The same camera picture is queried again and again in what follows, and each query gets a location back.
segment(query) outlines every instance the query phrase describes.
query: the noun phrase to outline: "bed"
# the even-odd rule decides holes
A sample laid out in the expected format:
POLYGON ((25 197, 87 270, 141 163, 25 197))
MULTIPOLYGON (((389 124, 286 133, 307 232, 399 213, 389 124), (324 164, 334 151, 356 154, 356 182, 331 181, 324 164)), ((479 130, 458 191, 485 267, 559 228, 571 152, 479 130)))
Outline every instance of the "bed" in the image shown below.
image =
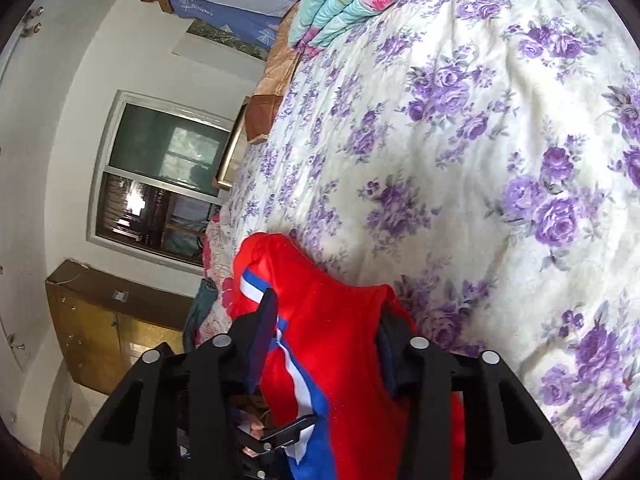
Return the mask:
POLYGON ((601 478, 640 420, 639 61, 606 0, 399 0, 248 149, 208 231, 222 307, 242 241, 288 234, 443 348, 500 352, 601 478))

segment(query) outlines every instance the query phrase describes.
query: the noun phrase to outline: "gold picture frame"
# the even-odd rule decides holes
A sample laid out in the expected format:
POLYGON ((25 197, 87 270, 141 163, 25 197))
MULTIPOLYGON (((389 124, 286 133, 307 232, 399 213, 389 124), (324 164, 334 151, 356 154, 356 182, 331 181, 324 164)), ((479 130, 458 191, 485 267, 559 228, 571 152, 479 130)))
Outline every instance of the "gold picture frame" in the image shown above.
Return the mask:
POLYGON ((242 164, 244 158, 244 152, 248 146, 246 141, 246 132, 244 130, 244 115, 246 114, 246 108, 249 104, 249 97, 245 97, 242 101, 240 111, 236 116, 234 126, 231 129, 229 136, 229 142, 226 144, 225 154, 222 156, 222 162, 220 168, 216 174, 216 178, 213 185, 224 189, 226 191, 231 190, 238 169, 242 164))

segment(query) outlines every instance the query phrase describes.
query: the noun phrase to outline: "white wall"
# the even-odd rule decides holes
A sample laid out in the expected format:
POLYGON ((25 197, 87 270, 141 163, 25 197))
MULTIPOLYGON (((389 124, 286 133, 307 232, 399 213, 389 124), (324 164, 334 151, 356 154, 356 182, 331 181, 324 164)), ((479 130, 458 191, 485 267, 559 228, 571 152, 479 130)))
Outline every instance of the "white wall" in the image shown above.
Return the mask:
POLYGON ((235 76, 243 63, 217 70, 171 53, 190 25, 156 4, 118 0, 86 50, 66 98, 51 158, 45 206, 47 270, 64 258, 135 282, 194 296, 195 274, 140 260, 86 241, 89 192, 104 123, 119 89, 233 119, 255 80, 235 76))
MULTIPOLYGON (((25 376, 50 326, 44 201, 53 138, 84 51, 114 1, 36 0, 32 8, 45 10, 33 23, 42 30, 18 41, 0 84, 0 320, 26 346, 14 358, 0 331, 0 415, 13 430, 23 422, 16 407, 25 376)), ((57 365, 49 365, 55 377, 57 365)))

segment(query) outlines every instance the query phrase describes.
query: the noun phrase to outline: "window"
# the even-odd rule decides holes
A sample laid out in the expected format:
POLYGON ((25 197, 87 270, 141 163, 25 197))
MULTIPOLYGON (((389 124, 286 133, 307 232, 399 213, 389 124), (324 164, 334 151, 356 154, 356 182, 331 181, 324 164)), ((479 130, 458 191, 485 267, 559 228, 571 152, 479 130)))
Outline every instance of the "window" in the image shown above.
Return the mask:
POLYGON ((197 271, 239 133, 230 120, 119 91, 96 161, 89 240, 197 271))

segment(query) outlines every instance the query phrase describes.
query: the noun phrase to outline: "brown cabinet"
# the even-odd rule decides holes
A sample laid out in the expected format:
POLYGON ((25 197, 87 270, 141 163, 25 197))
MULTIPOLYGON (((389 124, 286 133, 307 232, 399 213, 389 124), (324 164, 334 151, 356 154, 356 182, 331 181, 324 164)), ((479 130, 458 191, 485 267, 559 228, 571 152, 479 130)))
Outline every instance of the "brown cabinet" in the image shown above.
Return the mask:
POLYGON ((182 352, 192 298, 65 260, 46 281, 66 366, 74 381, 110 394, 147 350, 166 341, 182 352))

